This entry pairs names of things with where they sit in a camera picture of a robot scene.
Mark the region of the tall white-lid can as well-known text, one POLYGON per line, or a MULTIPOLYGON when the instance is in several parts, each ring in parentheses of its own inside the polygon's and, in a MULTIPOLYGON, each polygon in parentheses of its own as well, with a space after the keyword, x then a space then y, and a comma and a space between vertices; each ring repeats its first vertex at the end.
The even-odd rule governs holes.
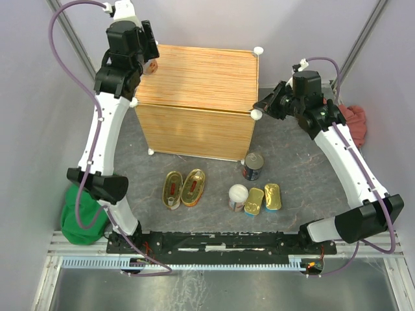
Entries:
POLYGON ((158 70, 158 62, 156 59, 151 59, 143 65, 143 74, 152 75, 158 70))
POLYGON ((228 196, 228 205, 230 209, 233 212, 240 212, 243 210, 245 202, 248 198, 248 189, 244 185, 235 184, 230 187, 228 196))

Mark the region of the wooden cube cabinet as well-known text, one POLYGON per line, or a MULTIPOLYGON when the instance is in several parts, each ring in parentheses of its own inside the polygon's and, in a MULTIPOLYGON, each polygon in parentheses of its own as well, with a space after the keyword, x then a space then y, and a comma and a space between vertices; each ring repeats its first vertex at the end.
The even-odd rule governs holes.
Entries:
POLYGON ((148 154, 242 161, 250 149, 261 47, 251 51, 159 45, 135 108, 148 154))

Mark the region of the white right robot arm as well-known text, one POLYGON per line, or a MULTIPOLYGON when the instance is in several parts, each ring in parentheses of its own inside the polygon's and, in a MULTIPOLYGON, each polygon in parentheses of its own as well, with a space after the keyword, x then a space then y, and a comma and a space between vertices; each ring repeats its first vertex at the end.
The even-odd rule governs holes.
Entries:
POLYGON ((346 118, 332 100, 324 98, 320 74, 308 70, 293 73, 290 82, 280 81, 254 109, 279 120, 295 117, 323 151, 346 193, 350 209, 304 225, 304 233, 297 238, 300 250, 313 253, 328 240, 352 244, 388 232, 390 248, 382 252, 393 253, 393 223, 404 207, 403 199, 391 195, 369 169, 353 142, 346 118))

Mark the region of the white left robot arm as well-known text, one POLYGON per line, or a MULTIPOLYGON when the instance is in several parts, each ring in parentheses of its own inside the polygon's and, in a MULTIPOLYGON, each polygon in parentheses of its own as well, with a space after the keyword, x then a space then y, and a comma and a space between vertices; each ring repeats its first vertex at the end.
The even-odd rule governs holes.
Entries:
POLYGON ((121 125, 133 103, 145 67, 159 57, 150 21, 115 21, 106 30, 108 50, 95 75, 95 104, 86 151, 67 178, 97 200, 108 214, 121 245, 131 253, 143 247, 141 225, 126 199, 128 178, 114 173, 121 125))

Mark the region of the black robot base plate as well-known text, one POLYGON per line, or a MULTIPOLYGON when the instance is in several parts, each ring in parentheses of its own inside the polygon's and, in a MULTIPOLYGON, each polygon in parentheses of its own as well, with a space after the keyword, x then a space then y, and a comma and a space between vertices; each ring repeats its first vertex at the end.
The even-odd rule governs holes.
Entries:
POLYGON ((301 233, 151 231, 133 240, 144 254, 166 265, 287 264, 290 255, 337 254, 334 242, 310 242, 301 233))

